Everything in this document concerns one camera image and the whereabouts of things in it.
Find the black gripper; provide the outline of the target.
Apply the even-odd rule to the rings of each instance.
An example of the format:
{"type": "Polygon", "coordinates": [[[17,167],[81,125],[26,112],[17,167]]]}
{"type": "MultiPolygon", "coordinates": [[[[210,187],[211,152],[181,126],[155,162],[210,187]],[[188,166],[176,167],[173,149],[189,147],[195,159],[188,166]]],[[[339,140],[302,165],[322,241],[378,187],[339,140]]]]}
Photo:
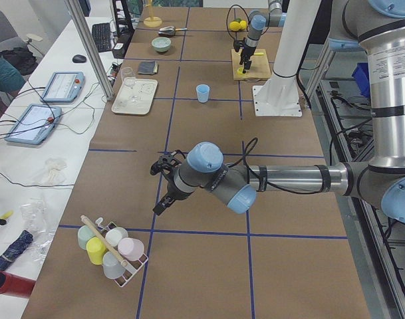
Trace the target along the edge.
{"type": "Polygon", "coordinates": [[[246,74],[247,71],[251,68],[251,56],[254,54],[255,48],[249,46],[243,46],[240,55],[240,64],[243,64],[242,73],[246,74]]]}
{"type": "Polygon", "coordinates": [[[174,174],[170,172],[167,175],[167,194],[166,197],[161,198],[161,200],[153,208],[153,212],[157,216],[160,216],[166,209],[172,206],[175,201],[182,201],[189,197],[189,193],[186,193],[178,188],[174,182],[174,174]]]}

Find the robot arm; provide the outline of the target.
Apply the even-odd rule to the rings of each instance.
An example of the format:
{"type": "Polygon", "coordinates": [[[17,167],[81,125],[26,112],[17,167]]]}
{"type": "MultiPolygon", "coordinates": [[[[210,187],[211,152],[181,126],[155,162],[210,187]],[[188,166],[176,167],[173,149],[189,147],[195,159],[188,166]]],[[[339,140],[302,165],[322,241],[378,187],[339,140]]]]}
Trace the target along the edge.
{"type": "Polygon", "coordinates": [[[197,188],[236,213],[246,212],[257,193],[281,190],[299,195],[335,192],[362,199],[405,223],[405,1],[335,1],[330,42],[357,42],[368,56],[374,156],[332,166],[226,164],[221,150],[200,142],[183,160],[170,153],[150,170],[168,181],[156,204],[160,215],[197,188]]]}
{"type": "Polygon", "coordinates": [[[267,27],[282,27],[287,14],[283,12],[281,0],[268,1],[268,13],[252,11],[249,15],[249,30],[243,40],[234,40],[233,48],[240,53],[239,64],[245,74],[251,68],[251,57],[255,54],[259,39],[267,27]]]}

